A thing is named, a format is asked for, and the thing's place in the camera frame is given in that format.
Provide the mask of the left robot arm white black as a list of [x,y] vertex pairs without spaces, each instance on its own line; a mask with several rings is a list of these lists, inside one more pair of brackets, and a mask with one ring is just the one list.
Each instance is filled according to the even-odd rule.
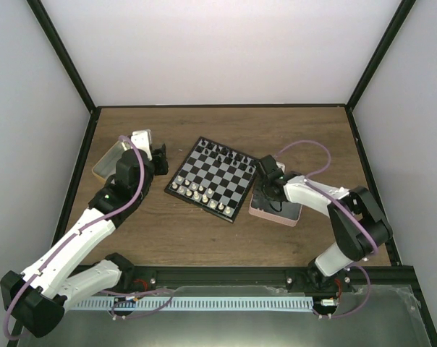
[[82,300],[113,288],[124,294],[134,286],[135,266],[118,253],[73,273],[92,249],[138,209],[153,178],[167,174],[166,148],[144,151],[132,147],[122,154],[115,169],[76,224],[47,253],[21,273],[10,270],[0,280],[6,310],[3,332],[8,340],[21,338],[10,333],[11,318],[40,338]]

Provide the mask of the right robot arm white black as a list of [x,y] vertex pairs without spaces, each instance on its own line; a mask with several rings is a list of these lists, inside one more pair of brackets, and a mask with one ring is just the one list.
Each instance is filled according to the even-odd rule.
[[260,191],[269,202],[305,206],[330,220],[335,242],[307,269],[309,284],[316,291],[328,289],[341,270],[375,254],[393,235],[386,216],[365,187],[330,187],[308,175],[284,173],[270,155],[258,161],[257,172]]

